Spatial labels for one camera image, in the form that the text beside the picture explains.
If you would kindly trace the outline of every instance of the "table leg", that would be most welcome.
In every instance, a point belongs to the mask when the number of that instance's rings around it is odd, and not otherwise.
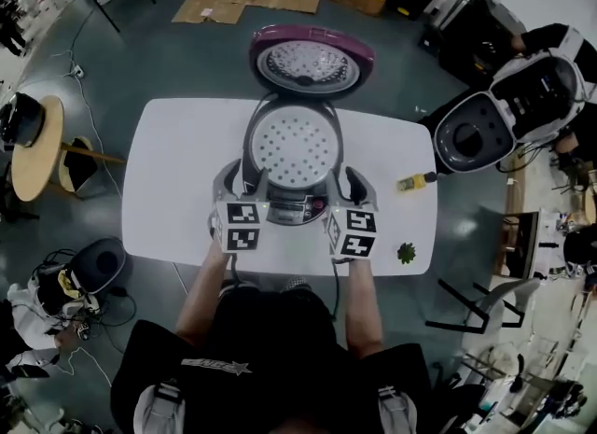
[[[76,193],[72,191],[65,190],[62,185],[55,184],[54,182],[48,182],[48,187],[54,190],[56,193],[62,195],[63,197],[67,197],[70,199],[81,200]]]
[[[124,159],[120,159],[119,157],[105,155],[101,152],[94,152],[93,150],[87,150],[86,148],[69,146],[68,144],[65,144],[64,142],[62,142],[61,149],[66,150],[67,152],[75,152],[77,154],[89,155],[90,157],[93,157],[94,159],[102,159],[104,161],[111,161],[113,163],[126,163],[126,161]]]

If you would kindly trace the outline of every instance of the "white table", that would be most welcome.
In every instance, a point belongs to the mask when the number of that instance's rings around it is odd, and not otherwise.
[[[217,173],[242,154],[244,132],[257,101],[155,99],[132,140],[122,202],[124,247],[132,255],[201,265],[211,243],[207,218]],[[338,110],[344,162],[377,191],[375,275],[421,274],[429,267],[436,234],[437,184],[399,194],[396,181],[435,171],[425,127],[350,110]],[[345,195],[348,182],[342,170]],[[235,180],[240,193],[240,174]],[[410,264],[397,259],[413,243]],[[298,227],[268,222],[259,249],[239,255],[238,269],[257,273],[333,275],[320,219]],[[341,265],[340,274],[346,274]]]

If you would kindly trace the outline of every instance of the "inner lid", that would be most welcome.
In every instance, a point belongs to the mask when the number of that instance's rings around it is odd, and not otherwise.
[[[319,112],[284,105],[257,122],[249,146],[256,168],[270,172],[270,183],[306,189],[334,168],[340,143],[332,124]]]
[[[502,160],[515,141],[501,109],[486,92],[456,106],[436,129],[437,154],[454,172],[470,172]]]
[[[285,89],[313,94],[345,91],[360,76],[358,64],[342,50],[300,40],[263,50],[257,57],[257,70]]]

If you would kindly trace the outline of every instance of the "open rice cooker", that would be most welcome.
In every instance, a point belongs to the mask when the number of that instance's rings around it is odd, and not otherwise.
[[[487,91],[463,100],[438,124],[434,146],[454,172],[495,164],[517,144],[557,137],[582,110],[596,104],[594,84],[574,59],[583,37],[571,28],[559,48],[515,58],[500,69]]]
[[[4,151],[19,144],[30,147],[41,134],[46,119],[44,107],[20,92],[0,108],[0,142]]]
[[[243,186],[251,193],[269,173],[268,221],[302,225],[327,208],[326,177],[338,178],[342,134],[329,102],[371,74],[374,52],[335,31],[297,25],[256,32],[250,64],[273,100],[259,105],[243,141]]]

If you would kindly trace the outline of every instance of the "small green object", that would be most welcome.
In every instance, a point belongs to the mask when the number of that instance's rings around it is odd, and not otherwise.
[[[402,244],[398,249],[398,259],[402,264],[410,263],[417,256],[414,246],[412,244]]]

